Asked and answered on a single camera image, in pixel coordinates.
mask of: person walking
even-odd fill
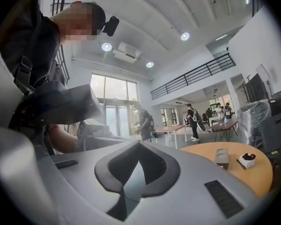
[[[187,119],[189,120],[192,126],[192,133],[193,136],[191,137],[193,142],[200,141],[198,133],[197,133],[197,117],[196,114],[198,113],[195,109],[193,109],[192,105],[189,103],[187,105]]]

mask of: balcony railing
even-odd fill
[[[61,12],[64,9],[64,4],[65,4],[65,0],[53,0],[53,3],[51,4],[51,15],[55,15],[59,12]],[[60,45],[58,53],[57,53],[57,62],[60,65],[62,74],[65,78],[66,84],[68,83],[70,76],[67,70],[67,65],[65,62],[65,56],[64,56],[64,49],[63,46]]]
[[[231,59],[229,53],[209,61],[175,79],[166,83],[165,85],[153,90],[151,92],[152,99],[160,98],[166,94],[174,92],[180,88],[186,87],[200,81],[204,78],[210,77],[228,68],[234,67],[235,63]]]

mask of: shoulder strap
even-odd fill
[[[22,56],[21,63],[17,69],[15,75],[15,84],[21,89],[24,94],[34,92],[34,88],[29,84],[30,74],[32,70],[32,55],[37,44],[37,39],[42,28],[41,20],[37,22],[37,25],[32,33],[28,46]]]

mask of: wooden desk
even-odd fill
[[[273,170],[272,165],[266,155],[260,150],[237,142],[211,142],[193,145],[180,150],[198,154],[202,157],[214,161],[217,149],[228,149],[229,166],[228,172],[244,182],[250,187],[257,196],[266,194],[272,184]],[[255,154],[256,161],[254,167],[243,169],[236,161],[245,153]]]
[[[175,146],[177,149],[177,135],[176,135],[176,131],[184,128],[185,131],[185,142],[187,142],[187,138],[186,138],[186,128],[185,125],[176,125],[176,126],[172,126],[172,127],[164,127],[164,128],[160,128],[160,129],[156,129],[156,132],[161,132],[161,133],[168,133],[168,140],[170,141],[170,132],[174,133],[174,137],[175,137]]]
[[[226,134],[226,141],[229,142],[230,138],[233,135],[233,132],[235,132],[235,134],[237,135],[234,126],[238,123],[236,118],[232,118],[232,119],[227,119],[227,123],[224,123],[221,125],[221,123],[219,124],[215,124],[211,127],[212,130],[215,130],[215,142],[216,142],[216,135],[217,133],[219,133],[220,135],[220,139],[219,142],[223,141],[223,135],[224,133]]]

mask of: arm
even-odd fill
[[[50,125],[48,134],[55,150],[62,153],[75,152],[75,146],[78,144],[76,136],[70,135],[56,124]]]
[[[147,124],[149,124],[149,118],[146,118],[145,119],[145,122],[141,125],[141,127],[140,127],[140,131],[147,125]]]

